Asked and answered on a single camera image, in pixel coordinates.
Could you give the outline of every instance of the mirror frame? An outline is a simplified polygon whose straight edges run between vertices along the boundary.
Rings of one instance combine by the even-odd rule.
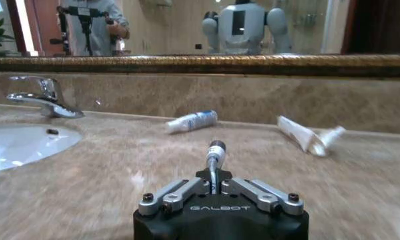
[[[399,77],[400,55],[2,57],[0,72]]]

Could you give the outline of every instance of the vanity counter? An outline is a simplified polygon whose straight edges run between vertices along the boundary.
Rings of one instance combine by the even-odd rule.
[[[166,135],[165,118],[86,112],[48,119],[0,105],[0,124],[50,124],[82,140],[57,155],[0,171],[0,240],[133,238],[144,193],[205,168],[212,140],[226,144],[222,169],[297,192],[309,239],[400,239],[400,135],[348,131],[331,156],[300,150],[273,125],[220,123]]]

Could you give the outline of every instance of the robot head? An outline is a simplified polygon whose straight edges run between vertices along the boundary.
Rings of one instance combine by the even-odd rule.
[[[234,0],[234,5],[249,4],[250,0]]]

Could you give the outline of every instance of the faucet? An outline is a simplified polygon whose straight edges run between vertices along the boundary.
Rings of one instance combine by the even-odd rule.
[[[36,80],[41,87],[41,94],[25,92],[9,94],[6,99],[10,101],[42,105],[41,115],[49,118],[78,119],[85,116],[81,110],[65,103],[61,85],[54,79],[41,76],[13,76],[9,80]]]

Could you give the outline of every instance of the white sink basin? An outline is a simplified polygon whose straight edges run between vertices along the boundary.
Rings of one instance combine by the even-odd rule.
[[[36,162],[70,148],[81,135],[50,125],[0,125],[0,171]]]

